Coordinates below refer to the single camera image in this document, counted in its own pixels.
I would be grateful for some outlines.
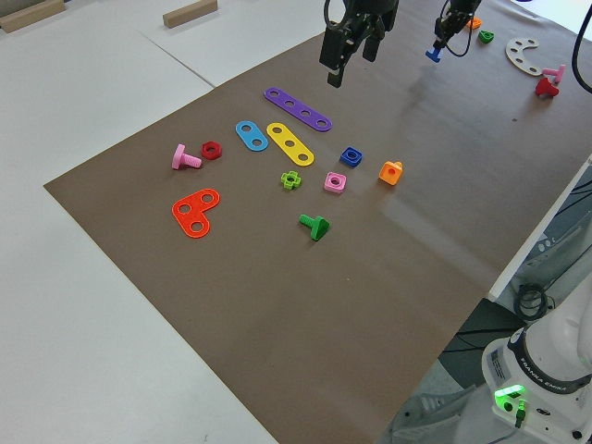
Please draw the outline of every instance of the brown table surface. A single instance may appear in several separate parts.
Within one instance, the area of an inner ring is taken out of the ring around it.
[[[319,36],[46,185],[282,444],[376,439],[592,151],[592,96],[572,73],[541,100],[504,52],[536,37],[535,63],[569,65],[572,33],[487,1],[478,16],[495,40],[436,65],[424,51],[440,8],[401,2],[378,60],[353,57],[339,90],[317,62]],[[268,103],[270,86],[333,129]],[[272,142],[248,151],[234,130],[244,119],[287,124],[314,163],[297,167]],[[209,140],[222,157],[171,169],[179,142],[198,154]],[[355,169],[338,161],[347,146],[364,152]],[[394,188],[377,179],[388,160],[405,167]],[[291,169],[302,186],[285,191]],[[323,190],[328,171],[347,175],[343,194]],[[204,188],[221,201],[193,240],[171,206]],[[312,241],[300,214],[324,216],[330,231]]]

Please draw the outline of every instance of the blue square nut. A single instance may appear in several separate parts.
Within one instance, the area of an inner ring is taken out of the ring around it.
[[[343,153],[341,153],[339,160],[345,165],[349,165],[350,167],[354,168],[360,165],[360,162],[362,162],[362,157],[364,157],[364,155],[358,150],[348,147]]]

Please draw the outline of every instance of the white tabletop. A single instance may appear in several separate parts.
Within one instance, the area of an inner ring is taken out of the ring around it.
[[[166,29],[188,3],[72,0],[0,31],[0,442],[276,442],[43,189],[324,29],[321,0]]]

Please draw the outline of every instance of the red toy plate with holes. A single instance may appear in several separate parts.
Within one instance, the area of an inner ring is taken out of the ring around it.
[[[190,238],[202,238],[210,230],[210,221],[204,211],[214,208],[219,202],[220,194],[206,188],[176,201],[173,204],[173,216]]]

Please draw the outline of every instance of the pink square nut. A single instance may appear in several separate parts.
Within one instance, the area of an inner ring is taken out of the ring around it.
[[[325,190],[341,194],[345,190],[347,178],[342,174],[328,173],[325,179]]]

